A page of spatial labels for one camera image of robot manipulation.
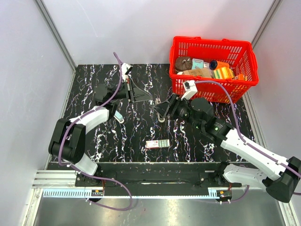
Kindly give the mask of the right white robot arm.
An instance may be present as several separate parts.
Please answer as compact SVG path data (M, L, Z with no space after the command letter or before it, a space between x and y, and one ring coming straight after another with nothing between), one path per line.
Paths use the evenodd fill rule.
M275 154L240 134L233 127L214 115L213 107L204 98L182 99L173 94L167 101L153 109L162 118L182 119L196 128L216 146L236 153L254 165L253 169L223 163L214 174L218 186L240 183L265 190L277 201L288 203L295 194L301 178L301 161Z

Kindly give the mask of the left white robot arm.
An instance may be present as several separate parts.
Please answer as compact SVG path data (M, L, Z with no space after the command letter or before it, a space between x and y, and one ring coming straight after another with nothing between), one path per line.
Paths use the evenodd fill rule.
M88 112L72 119L59 119L49 144L48 152L60 159L61 165L75 166L86 174L91 186L101 183L102 175L96 162L85 154L86 134L98 125L115 118L119 123L124 117L117 111L117 100L130 103L149 101L152 96L138 87L134 79L126 79L115 88L100 84L95 90L95 106Z

